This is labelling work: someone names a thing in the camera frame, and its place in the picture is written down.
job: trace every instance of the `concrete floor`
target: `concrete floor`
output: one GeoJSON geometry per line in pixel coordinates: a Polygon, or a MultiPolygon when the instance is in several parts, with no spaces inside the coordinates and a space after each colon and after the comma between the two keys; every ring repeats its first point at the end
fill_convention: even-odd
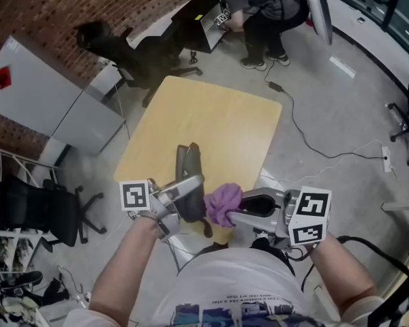
{"type": "MultiPolygon", "coordinates": [[[[391,150],[395,174],[384,173],[380,160],[366,160],[349,156],[326,159],[309,150],[291,121],[291,102],[281,93],[271,90],[264,82],[266,72],[243,69],[239,59],[245,56],[245,47],[239,36],[228,35],[212,54],[198,53],[198,64],[204,74],[188,76],[197,80],[231,87],[283,105],[278,128],[265,159],[262,174],[278,181],[260,178],[263,185],[279,188],[299,188],[302,185],[333,191],[329,230],[336,236],[353,235],[366,238],[387,253],[405,258],[409,251],[409,213],[404,215],[406,226],[399,228],[385,215],[383,202],[409,200],[409,167],[406,165],[406,147],[403,140],[389,142],[389,134],[398,129],[385,104],[397,102],[406,107],[406,98],[395,84],[359,49],[336,34],[333,45],[326,46],[311,28],[302,25],[283,35],[283,43],[292,63],[288,67],[275,64],[267,80],[276,82],[294,97],[295,119],[304,130],[307,141],[329,154],[354,151],[369,156],[380,156],[380,144],[391,150]],[[355,73],[351,78],[335,64],[338,58],[355,73]]],[[[189,52],[184,50],[183,65],[187,66],[189,52]]],[[[121,106],[130,134],[133,134],[144,109],[141,101],[144,92],[123,86],[119,89],[121,106]]],[[[109,104],[119,111],[118,97],[109,104]]],[[[89,243],[79,241],[73,248],[59,245],[53,253],[38,249],[33,263],[43,271],[46,279],[56,272],[56,265],[70,270],[75,281],[90,291],[97,276],[117,248],[132,221],[121,212],[118,186],[113,172],[127,144],[124,129],[97,157],[86,156],[72,149],[62,164],[62,180],[68,188],[83,185],[83,199],[103,192],[103,200],[93,207],[90,218],[107,227],[106,235],[89,230],[89,243]]],[[[234,246],[247,244],[251,230],[237,229],[234,246]]],[[[182,234],[175,239],[180,264],[191,258],[209,243],[196,234],[182,234]]],[[[348,248],[366,265],[380,290],[384,289],[396,273],[389,264],[363,245],[349,244],[348,248]]],[[[309,260],[294,264],[297,279],[301,282],[309,260]]],[[[170,289],[176,268],[166,244],[158,243],[146,269],[138,302],[131,318],[140,323],[149,321],[158,302],[170,289]]],[[[76,294],[65,273],[67,286],[76,294]]],[[[315,272],[307,282],[307,294],[320,283],[315,272]]],[[[313,311],[318,311],[313,300],[313,311]]]]}

